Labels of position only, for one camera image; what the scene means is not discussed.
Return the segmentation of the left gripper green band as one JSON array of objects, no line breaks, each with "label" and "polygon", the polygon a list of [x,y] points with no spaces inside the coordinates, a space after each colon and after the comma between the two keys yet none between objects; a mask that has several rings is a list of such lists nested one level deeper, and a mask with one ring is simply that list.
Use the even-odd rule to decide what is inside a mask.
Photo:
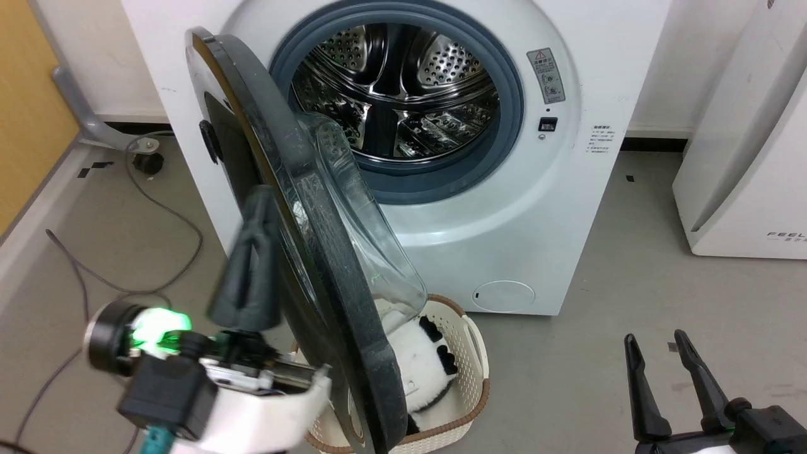
[{"label": "left gripper green band", "polygon": [[281,322],[282,238],[274,190],[255,187],[207,309],[220,327],[191,330],[189,318],[167,308],[129,310],[129,379],[141,357],[182,356],[204,365],[218,385],[198,441],[148,426],[138,454],[279,454],[298,445],[327,403],[327,367],[285,360],[262,331]]}]

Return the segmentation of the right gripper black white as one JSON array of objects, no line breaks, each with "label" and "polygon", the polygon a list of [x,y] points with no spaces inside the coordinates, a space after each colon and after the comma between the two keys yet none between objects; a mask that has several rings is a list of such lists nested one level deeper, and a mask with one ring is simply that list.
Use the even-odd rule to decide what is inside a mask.
[{"label": "right gripper black white", "polygon": [[677,329],[674,338],[683,367],[692,377],[702,430],[672,432],[649,387],[637,339],[626,334],[629,405],[637,440],[634,454],[807,454],[805,426],[779,405],[754,408],[743,397],[728,402],[688,334]]}]

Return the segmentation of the round black washing machine door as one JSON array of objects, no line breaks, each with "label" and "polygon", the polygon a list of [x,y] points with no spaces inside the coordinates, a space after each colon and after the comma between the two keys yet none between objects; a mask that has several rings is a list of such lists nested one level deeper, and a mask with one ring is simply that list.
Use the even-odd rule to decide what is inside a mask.
[{"label": "round black washing machine door", "polygon": [[[295,356],[294,328],[344,317],[350,301],[381,298],[409,317],[420,312],[427,301],[422,281],[341,128],[325,115],[294,111],[248,45],[233,35],[191,28],[185,57],[204,116],[200,134],[224,168],[240,227],[255,187],[273,189],[279,205],[281,322],[263,333],[265,341],[291,361],[308,364]],[[332,366],[311,366],[326,365],[333,388]]]}]

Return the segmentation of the white front-load washing machine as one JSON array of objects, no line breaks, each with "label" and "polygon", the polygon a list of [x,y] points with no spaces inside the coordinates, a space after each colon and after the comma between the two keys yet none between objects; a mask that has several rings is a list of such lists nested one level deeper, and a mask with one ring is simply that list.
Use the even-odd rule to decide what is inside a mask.
[{"label": "white front-load washing machine", "polygon": [[[121,0],[219,241],[240,213],[185,57],[248,45],[294,111],[331,118],[424,291],[473,312],[518,281],[570,288],[672,0]],[[617,130],[587,153],[594,125]]]}]

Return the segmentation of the black floor plug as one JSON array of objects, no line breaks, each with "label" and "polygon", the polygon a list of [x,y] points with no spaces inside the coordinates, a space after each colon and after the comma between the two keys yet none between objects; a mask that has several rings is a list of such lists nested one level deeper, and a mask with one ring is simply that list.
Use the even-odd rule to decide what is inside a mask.
[{"label": "black floor plug", "polygon": [[161,153],[136,153],[132,159],[132,166],[138,172],[152,177],[163,169],[165,158]]}]

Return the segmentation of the black and white panda plush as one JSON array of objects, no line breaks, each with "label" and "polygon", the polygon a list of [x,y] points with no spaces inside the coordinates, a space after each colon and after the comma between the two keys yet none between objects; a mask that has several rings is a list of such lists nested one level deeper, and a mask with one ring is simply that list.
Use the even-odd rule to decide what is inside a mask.
[{"label": "black and white panda plush", "polygon": [[407,408],[407,433],[432,424],[429,412],[446,397],[458,376],[456,356],[438,325],[425,313],[410,318],[391,302],[375,300],[400,368]]}]

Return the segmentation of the round white filter cover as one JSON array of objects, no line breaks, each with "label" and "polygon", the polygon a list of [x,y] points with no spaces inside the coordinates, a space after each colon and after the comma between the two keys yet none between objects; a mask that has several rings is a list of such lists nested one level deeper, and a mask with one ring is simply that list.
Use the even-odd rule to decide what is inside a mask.
[{"label": "round white filter cover", "polygon": [[534,314],[535,291],[518,281],[492,281],[472,293],[475,312]]}]

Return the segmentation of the cream woven laundry basket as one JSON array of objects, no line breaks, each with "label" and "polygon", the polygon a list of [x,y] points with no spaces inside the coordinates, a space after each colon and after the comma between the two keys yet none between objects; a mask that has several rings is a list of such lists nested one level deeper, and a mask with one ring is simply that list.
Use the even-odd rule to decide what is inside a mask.
[{"label": "cream woven laundry basket", "polygon": [[332,366],[330,402],[305,439],[319,454],[432,454],[459,442],[490,396],[487,351],[475,322],[451,299],[431,294],[425,313],[456,356],[458,376],[429,412],[432,424],[407,433],[407,408],[394,350],[371,297],[350,301],[344,317],[295,327],[297,359]]}]

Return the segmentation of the white floor-standing appliance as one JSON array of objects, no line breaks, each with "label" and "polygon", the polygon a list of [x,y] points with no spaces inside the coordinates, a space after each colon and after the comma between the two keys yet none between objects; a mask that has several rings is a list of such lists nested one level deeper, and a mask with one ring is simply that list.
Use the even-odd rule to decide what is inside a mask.
[{"label": "white floor-standing appliance", "polygon": [[694,255],[807,260],[807,0],[757,0],[673,195]]}]

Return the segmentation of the small printed text label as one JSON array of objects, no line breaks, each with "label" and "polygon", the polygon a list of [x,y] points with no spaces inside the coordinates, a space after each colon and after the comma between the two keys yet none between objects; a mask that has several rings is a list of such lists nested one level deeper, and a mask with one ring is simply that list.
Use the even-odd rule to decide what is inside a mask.
[{"label": "small printed text label", "polygon": [[591,129],[586,152],[587,153],[609,153],[616,141],[617,130],[610,125],[594,125]]}]

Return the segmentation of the yellow wooden panel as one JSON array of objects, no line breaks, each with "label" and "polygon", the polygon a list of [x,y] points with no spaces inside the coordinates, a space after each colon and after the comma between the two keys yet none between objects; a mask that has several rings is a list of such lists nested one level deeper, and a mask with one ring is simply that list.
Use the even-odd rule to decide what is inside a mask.
[{"label": "yellow wooden panel", "polygon": [[0,0],[0,237],[79,127],[51,74],[57,55],[28,0]]}]

